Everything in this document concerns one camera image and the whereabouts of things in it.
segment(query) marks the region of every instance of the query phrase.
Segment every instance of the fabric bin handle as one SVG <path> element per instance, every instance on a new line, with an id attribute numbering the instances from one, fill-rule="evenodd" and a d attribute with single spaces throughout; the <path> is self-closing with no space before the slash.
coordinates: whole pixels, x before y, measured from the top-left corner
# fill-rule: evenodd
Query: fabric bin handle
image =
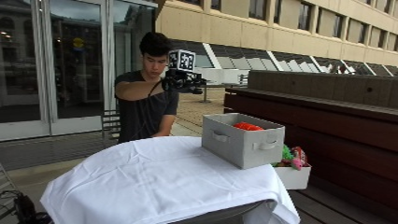
<path id="1" fill-rule="evenodd" d="M 275 146 L 275 141 L 272 143 L 252 143 L 252 150 L 271 150 Z"/>
<path id="2" fill-rule="evenodd" d="M 228 142 L 228 136 L 222 135 L 222 134 L 215 134 L 214 130 L 211 130 L 211 137 L 218 140 L 219 142 Z"/>

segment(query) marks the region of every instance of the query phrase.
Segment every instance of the black t-shirt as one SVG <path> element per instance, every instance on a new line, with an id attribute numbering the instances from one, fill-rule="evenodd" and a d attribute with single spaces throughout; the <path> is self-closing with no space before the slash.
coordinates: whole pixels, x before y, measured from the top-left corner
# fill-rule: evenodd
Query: black t-shirt
<path id="1" fill-rule="evenodd" d="M 134 82 L 145 81 L 145 79 L 141 72 L 135 71 L 119 75 L 114 79 L 114 87 L 122 81 Z M 118 143 L 150 137 L 159 130 L 162 115 L 176 115 L 176 92 L 165 91 L 138 101 L 126 101 L 114 97 L 118 99 L 121 114 Z"/>

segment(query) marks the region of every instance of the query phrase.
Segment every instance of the man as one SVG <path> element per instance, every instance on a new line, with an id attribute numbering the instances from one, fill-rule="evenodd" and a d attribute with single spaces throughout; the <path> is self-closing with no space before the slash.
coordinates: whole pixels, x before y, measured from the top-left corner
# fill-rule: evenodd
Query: man
<path id="1" fill-rule="evenodd" d="M 114 80 L 121 113 L 118 144 L 170 134 L 178 93 L 161 88 L 161 73 L 167 64 L 170 49 L 171 42 L 163 34 L 145 34 L 139 44 L 142 70 L 125 73 Z"/>

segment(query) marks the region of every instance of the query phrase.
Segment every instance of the glass door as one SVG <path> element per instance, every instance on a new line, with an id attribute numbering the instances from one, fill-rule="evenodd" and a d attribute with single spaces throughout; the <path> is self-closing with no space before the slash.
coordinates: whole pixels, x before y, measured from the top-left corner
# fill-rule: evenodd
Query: glass door
<path id="1" fill-rule="evenodd" d="M 30 4 L 0 1 L 0 141 L 49 133 Z"/>
<path id="2" fill-rule="evenodd" d="M 0 141 L 101 130 L 105 22 L 103 0 L 0 1 Z"/>
<path id="3" fill-rule="evenodd" d="M 101 129 L 106 28 L 103 0 L 43 1 L 50 134 Z"/>

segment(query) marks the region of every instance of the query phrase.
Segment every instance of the pink object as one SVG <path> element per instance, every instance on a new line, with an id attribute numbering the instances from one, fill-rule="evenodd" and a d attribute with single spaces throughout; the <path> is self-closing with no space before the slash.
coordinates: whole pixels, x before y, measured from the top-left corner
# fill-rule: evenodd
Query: pink object
<path id="1" fill-rule="evenodd" d="M 300 159 L 296 157 L 294 159 L 291 159 L 291 167 L 299 171 L 300 166 L 302 166 Z"/>

